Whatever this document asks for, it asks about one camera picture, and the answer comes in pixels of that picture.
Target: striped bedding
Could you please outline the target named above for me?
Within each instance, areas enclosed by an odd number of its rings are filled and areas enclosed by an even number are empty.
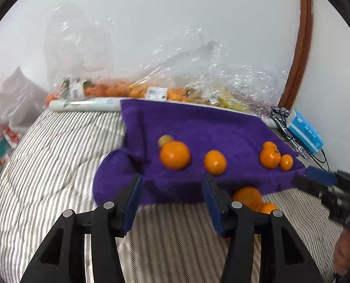
[[[93,176],[123,143],[117,112],[45,111],[18,145],[0,177],[0,274],[19,282],[31,257],[65,209],[93,210]],[[264,197],[285,213],[326,282],[340,226],[320,202],[297,189]],[[214,231],[204,204],[140,207],[133,229],[118,239],[126,282],[219,282],[227,244]],[[90,237],[85,238],[86,280],[93,282]],[[260,245],[255,241],[252,282]]]

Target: orange fruit on bed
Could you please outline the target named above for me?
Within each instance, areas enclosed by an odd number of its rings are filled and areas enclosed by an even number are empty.
[[[274,211],[275,209],[278,209],[278,207],[275,204],[268,202],[268,203],[264,203],[261,206],[260,212],[265,214],[270,214],[271,211]]]
[[[277,149],[267,148],[260,152],[260,163],[268,169],[274,169],[281,161],[281,154]]]
[[[227,167],[225,156],[217,150],[210,150],[204,157],[204,167],[211,175],[221,175]]]
[[[283,171],[289,171],[291,169],[291,167],[293,166],[294,160],[291,157],[291,155],[285,154],[283,156],[281,156],[281,160],[280,160],[280,168]]]
[[[271,141],[266,141],[262,146],[263,150],[268,149],[268,148],[278,150],[276,144],[274,142],[271,142]]]
[[[258,212],[263,205],[263,200],[261,198],[261,193],[257,188],[254,187],[244,187],[233,193],[233,201],[239,201],[245,206],[251,209],[251,211]]]
[[[184,169],[191,161],[191,153],[186,144],[173,140],[166,143],[159,153],[159,159],[168,169]]]

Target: small yellow fruit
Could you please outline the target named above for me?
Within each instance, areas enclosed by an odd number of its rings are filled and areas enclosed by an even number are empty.
[[[159,148],[162,148],[165,144],[173,141],[174,138],[170,135],[163,135],[159,140],[158,140],[158,146]]]

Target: price label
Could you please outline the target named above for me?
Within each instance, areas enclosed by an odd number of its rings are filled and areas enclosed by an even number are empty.
[[[69,82],[69,98],[70,100],[84,100],[85,94],[83,92],[83,80],[80,78],[70,79]]]
[[[146,99],[151,100],[166,100],[167,88],[161,87],[149,87],[145,96]]]

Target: blue box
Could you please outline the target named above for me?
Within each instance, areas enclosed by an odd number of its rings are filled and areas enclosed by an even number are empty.
[[[295,109],[286,119],[289,131],[312,153],[316,154],[323,146],[322,138],[310,123]]]

